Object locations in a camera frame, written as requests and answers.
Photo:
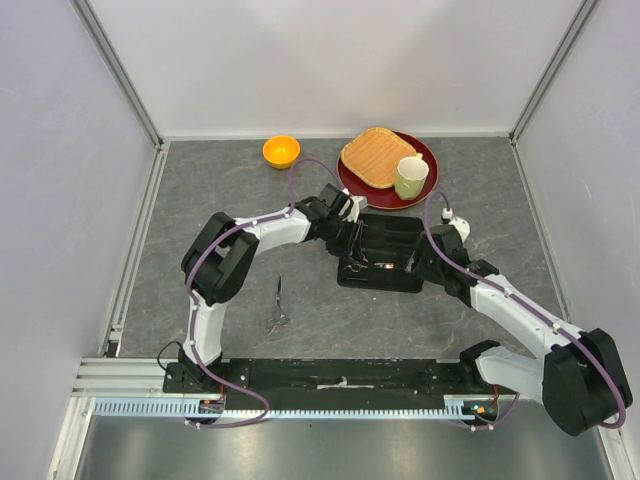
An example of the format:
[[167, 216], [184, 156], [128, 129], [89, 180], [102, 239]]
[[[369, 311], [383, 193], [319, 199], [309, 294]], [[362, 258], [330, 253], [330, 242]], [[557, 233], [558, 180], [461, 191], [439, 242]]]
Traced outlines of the silver scissors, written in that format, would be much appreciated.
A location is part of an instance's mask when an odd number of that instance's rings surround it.
[[367, 262], [347, 260], [339, 267], [340, 273], [364, 274], [369, 271], [394, 271], [399, 270], [400, 265], [392, 262]]
[[267, 321], [268, 334], [272, 334], [278, 327], [286, 327], [290, 318], [282, 309], [282, 276], [278, 276], [277, 288], [274, 296], [274, 306], [271, 317]]

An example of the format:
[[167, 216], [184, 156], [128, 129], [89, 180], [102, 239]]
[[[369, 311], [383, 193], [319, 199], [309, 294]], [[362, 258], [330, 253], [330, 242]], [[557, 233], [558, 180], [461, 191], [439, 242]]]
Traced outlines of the black zip tool case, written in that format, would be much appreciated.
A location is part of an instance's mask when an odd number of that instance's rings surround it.
[[364, 274], [340, 273], [344, 260], [339, 259], [337, 283], [341, 287], [381, 290], [400, 293], [420, 293], [423, 281], [408, 273], [408, 260], [423, 231], [418, 218], [362, 214], [364, 222], [361, 246], [367, 262], [392, 262], [400, 265], [394, 271], [369, 271]]

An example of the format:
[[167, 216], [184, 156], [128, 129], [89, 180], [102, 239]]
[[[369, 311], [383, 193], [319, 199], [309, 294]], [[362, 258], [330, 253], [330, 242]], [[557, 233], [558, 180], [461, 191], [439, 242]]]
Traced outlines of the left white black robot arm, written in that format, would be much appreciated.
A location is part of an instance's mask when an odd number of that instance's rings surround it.
[[364, 196], [328, 184], [319, 195], [271, 214], [214, 214], [181, 262], [190, 303], [187, 337], [178, 357], [185, 382], [198, 393], [218, 385], [220, 371], [214, 363], [222, 356], [226, 309], [242, 289], [256, 256], [284, 245], [322, 240], [331, 255], [347, 257], [366, 206]]

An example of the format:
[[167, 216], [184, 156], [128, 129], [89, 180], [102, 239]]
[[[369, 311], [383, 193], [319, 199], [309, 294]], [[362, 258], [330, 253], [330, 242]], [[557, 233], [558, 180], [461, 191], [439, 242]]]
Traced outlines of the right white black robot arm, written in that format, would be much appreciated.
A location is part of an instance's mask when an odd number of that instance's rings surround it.
[[459, 226], [451, 220], [425, 230], [409, 270], [495, 321], [529, 352], [523, 356], [485, 342], [458, 368], [460, 386], [477, 394], [496, 384], [523, 395], [571, 436], [596, 426], [622, 427], [633, 395], [613, 337], [552, 315], [493, 265], [470, 260]]

